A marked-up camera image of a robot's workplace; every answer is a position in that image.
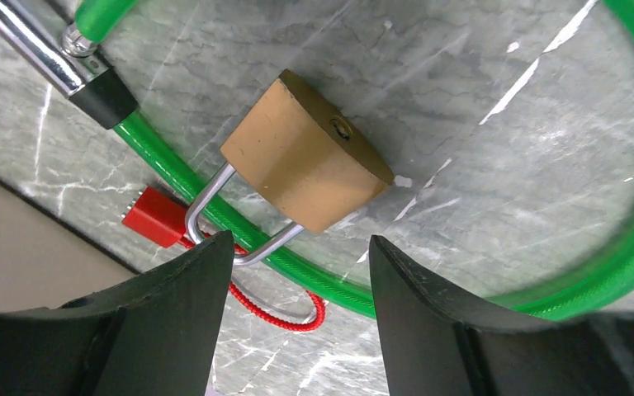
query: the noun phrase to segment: gray marble tabletop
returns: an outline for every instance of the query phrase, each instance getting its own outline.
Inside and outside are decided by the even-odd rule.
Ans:
[[[71,12],[73,2],[65,4]],[[634,225],[634,45],[594,0],[144,0],[105,51],[164,138],[203,176],[284,68],[367,135],[396,186],[300,254],[368,283],[384,234],[483,296],[550,279]],[[132,266],[180,253],[121,227],[161,182],[0,39],[0,177]],[[241,180],[223,191],[263,229],[284,219]],[[235,274],[307,313],[266,267]],[[634,292],[609,307],[634,309]],[[374,321],[328,307],[295,334],[227,300],[211,386],[222,394],[387,394]]]

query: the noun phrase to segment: green cable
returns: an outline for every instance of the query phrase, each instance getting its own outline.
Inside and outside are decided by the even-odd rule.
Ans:
[[[634,36],[634,0],[604,1]],[[205,185],[139,113],[130,115],[115,131],[185,200],[193,201]],[[219,197],[207,206],[204,215],[220,228],[231,229],[236,239],[250,250],[268,240],[265,233]],[[275,251],[266,263],[297,285],[335,304],[375,317],[370,290],[341,280],[286,248]],[[548,285],[562,283],[562,277],[533,289],[491,300],[510,306],[506,303],[512,300],[525,297],[528,301],[535,298],[533,296],[546,295],[526,304],[511,304],[511,308],[550,320],[571,318],[610,304],[634,290],[634,233],[610,257],[600,257],[590,265],[594,268],[592,273],[560,291],[549,294],[546,290]]]
[[[100,43],[136,3],[137,0],[83,0],[74,21],[82,36]]]

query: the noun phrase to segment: padlock shackle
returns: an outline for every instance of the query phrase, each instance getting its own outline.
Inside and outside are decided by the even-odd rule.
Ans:
[[[194,243],[200,243],[204,239],[203,231],[198,221],[202,216],[202,211],[235,173],[234,167],[229,162],[225,162],[191,203],[191,206],[188,207],[186,212],[186,232]],[[304,228],[298,223],[290,222],[256,250],[247,254],[235,254],[234,266],[252,266],[261,262],[261,260],[288,243],[303,230]]]

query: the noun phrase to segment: padlock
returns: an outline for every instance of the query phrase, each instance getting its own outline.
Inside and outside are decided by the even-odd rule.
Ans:
[[[187,212],[191,238],[198,217],[237,172],[293,220],[235,265],[260,262],[303,229],[321,233],[383,192],[387,163],[351,122],[313,87],[285,70],[220,148],[227,160]]]

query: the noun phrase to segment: red braided cable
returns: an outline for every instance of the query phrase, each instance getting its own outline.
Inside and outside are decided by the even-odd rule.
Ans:
[[[203,235],[206,238],[210,236],[208,233],[203,233]],[[196,244],[193,243],[193,241],[191,241],[190,239],[186,237],[181,238],[181,240],[178,243],[187,249],[190,249],[196,246]],[[247,253],[247,251],[244,250],[243,247],[237,244],[234,245],[234,251],[237,252],[238,254]],[[272,324],[273,326],[277,326],[279,328],[285,328],[286,330],[289,330],[291,332],[311,332],[317,329],[319,326],[322,325],[322,323],[324,323],[324,318],[326,317],[326,313],[327,313],[327,309],[324,305],[324,300],[318,295],[311,293],[308,290],[305,290],[305,292],[312,299],[312,304],[315,305],[315,312],[316,312],[315,318],[312,319],[312,322],[309,322],[309,323],[288,322],[286,320],[283,320],[281,318],[277,318],[271,315],[270,313],[264,311],[263,309],[259,308],[256,304],[254,304],[246,295],[244,295],[237,288],[237,286],[233,282],[229,283],[229,292],[232,293],[232,295],[240,303],[242,303],[242,305],[246,307],[246,309],[251,311],[252,314],[260,317],[261,319]]]

